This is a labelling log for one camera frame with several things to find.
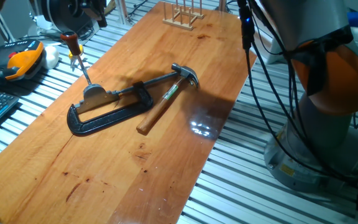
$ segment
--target hammer head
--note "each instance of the hammer head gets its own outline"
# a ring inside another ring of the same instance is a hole
[[[185,77],[192,85],[195,84],[197,88],[200,87],[200,83],[198,82],[196,72],[187,67],[187,66],[180,66],[177,63],[172,64],[172,70],[178,72],[181,77]]]

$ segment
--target screwdriver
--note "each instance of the screwdriver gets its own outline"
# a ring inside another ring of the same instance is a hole
[[[86,78],[86,81],[89,85],[91,85],[91,79],[88,75],[88,72],[86,71],[86,68],[84,66],[84,63],[82,62],[82,59],[80,57],[81,55],[81,49],[80,45],[78,44],[78,35],[74,32],[64,32],[60,34],[60,38],[62,41],[64,41],[67,44],[67,47],[70,49],[71,54],[73,54],[73,57],[78,60],[80,63],[82,72],[84,73],[84,76]]]

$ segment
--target wooden table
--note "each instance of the wooden table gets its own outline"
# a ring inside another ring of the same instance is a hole
[[[196,134],[191,122],[220,132],[246,80],[247,64],[236,16],[205,10],[205,18],[187,31],[163,24],[162,6],[158,3],[88,73],[105,89],[120,90],[171,72],[176,62],[197,73],[201,89],[183,85],[147,136],[135,130],[142,114],[78,137],[66,118],[69,106],[83,97],[86,80],[79,78],[0,153],[1,223],[177,221],[217,137]],[[155,101],[173,82],[149,89]]]

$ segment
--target metal slotted table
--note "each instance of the metal slotted table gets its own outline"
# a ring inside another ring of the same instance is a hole
[[[141,1],[126,1],[128,11]],[[150,0],[131,17],[139,21],[158,1]],[[203,1],[215,9],[219,1]],[[236,6],[229,9],[237,14]],[[131,27],[122,25],[119,12],[107,17],[108,26],[85,44],[86,61],[92,65]],[[0,152],[33,122],[52,102],[82,75],[70,68],[68,48],[56,46],[60,61],[52,70],[42,70],[37,80],[15,83],[21,95],[12,113],[0,121]],[[277,91],[288,103],[288,70],[285,64],[267,66]],[[252,68],[261,105],[272,127],[278,131],[286,122],[257,61]],[[27,86],[37,85],[33,90]],[[303,89],[298,84],[301,95]],[[267,170],[263,151],[270,134],[255,106],[247,80],[236,104],[209,155],[178,223],[358,223],[357,190],[344,188],[336,195],[295,192],[275,180]]]

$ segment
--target orange device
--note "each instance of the orange device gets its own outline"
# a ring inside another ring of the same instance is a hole
[[[41,68],[44,45],[22,40],[0,46],[0,84],[32,78]]]

